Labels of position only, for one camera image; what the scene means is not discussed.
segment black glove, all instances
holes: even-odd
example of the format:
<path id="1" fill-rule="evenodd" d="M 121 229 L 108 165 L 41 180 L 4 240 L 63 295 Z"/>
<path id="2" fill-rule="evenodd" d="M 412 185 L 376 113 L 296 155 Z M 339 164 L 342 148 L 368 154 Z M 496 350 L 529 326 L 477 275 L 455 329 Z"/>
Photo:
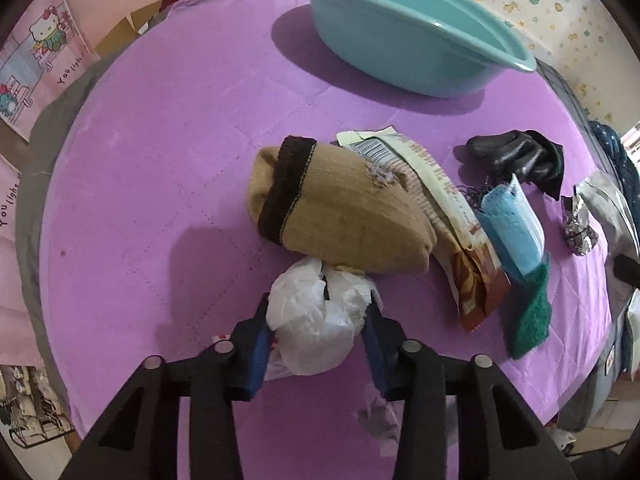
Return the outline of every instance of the black glove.
<path id="1" fill-rule="evenodd" d="M 562 146 L 534 130 L 512 130 L 494 136 L 469 139 L 466 148 L 473 158 L 487 164 L 494 176 L 510 179 L 515 174 L 520 182 L 533 182 L 541 191 L 560 199 L 564 177 Z"/>

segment green cloth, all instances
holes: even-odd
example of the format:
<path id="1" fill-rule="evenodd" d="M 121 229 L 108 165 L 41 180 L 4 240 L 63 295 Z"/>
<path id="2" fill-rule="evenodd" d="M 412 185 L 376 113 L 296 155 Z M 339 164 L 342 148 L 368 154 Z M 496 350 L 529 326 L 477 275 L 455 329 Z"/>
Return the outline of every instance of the green cloth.
<path id="1" fill-rule="evenodd" d="M 550 264 L 551 257 L 546 253 L 542 263 L 520 283 L 527 291 L 529 304 L 518 322 L 510 344 L 509 352 L 513 359 L 520 359 L 549 337 L 551 304 L 546 297 L 546 288 L 549 283 Z"/>

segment crumpled aluminum foil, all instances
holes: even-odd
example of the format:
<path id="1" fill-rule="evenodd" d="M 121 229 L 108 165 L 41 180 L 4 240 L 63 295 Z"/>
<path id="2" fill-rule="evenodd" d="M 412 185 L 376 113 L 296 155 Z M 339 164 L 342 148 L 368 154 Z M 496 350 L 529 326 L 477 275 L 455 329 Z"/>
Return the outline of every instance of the crumpled aluminum foil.
<path id="1" fill-rule="evenodd" d="M 589 209 L 575 187 L 573 196 L 562 197 L 562 218 L 564 239 L 571 252 L 576 256 L 589 254 L 598 243 L 598 234 L 589 225 Z"/>

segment food wrapper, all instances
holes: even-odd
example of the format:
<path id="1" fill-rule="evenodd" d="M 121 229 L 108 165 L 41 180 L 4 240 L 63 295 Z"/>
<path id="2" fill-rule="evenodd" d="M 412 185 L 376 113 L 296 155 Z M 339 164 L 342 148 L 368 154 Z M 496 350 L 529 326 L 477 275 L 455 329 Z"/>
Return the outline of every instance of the food wrapper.
<path id="1" fill-rule="evenodd" d="M 575 192 L 562 197 L 564 239 L 576 256 L 589 254 L 598 243 L 598 234 L 589 225 L 589 209 Z"/>

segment quilted purple fabric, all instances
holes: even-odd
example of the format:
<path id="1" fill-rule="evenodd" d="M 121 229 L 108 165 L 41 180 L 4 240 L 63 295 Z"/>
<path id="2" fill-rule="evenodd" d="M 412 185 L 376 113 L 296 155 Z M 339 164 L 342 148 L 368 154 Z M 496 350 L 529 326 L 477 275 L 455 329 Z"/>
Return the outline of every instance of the quilted purple fabric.
<path id="1" fill-rule="evenodd" d="M 427 147 L 458 184 L 479 175 L 461 166 L 454 147 L 514 128 L 564 145 L 564 194 L 594 167 L 539 76 L 507 71 L 458 100 L 410 94 L 335 57 L 316 36 L 308 0 L 183 0 L 133 44 L 66 140 L 42 229 L 47 333 L 79 431 L 146 356 L 197 354 L 251 316 L 299 259 L 262 240 L 245 211 L 260 147 L 289 134 L 330 141 L 341 130 L 390 124 Z M 534 187 L 527 194 L 552 256 L 553 318 L 548 340 L 519 361 L 508 358 L 503 329 L 517 298 L 465 333 L 436 263 L 425 275 L 376 282 L 386 314 L 408 336 L 459 358 L 489 354 L 546 422 L 593 367 L 609 330 L 607 247 L 600 236 L 591 254 L 573 256 L 559 203 Z M 391 478 L 392 460 L 353 415 L 369 382 L 358 341 L 340 367 L 270 381 L 254 402 L 236 406 L 246 478 Z"/>

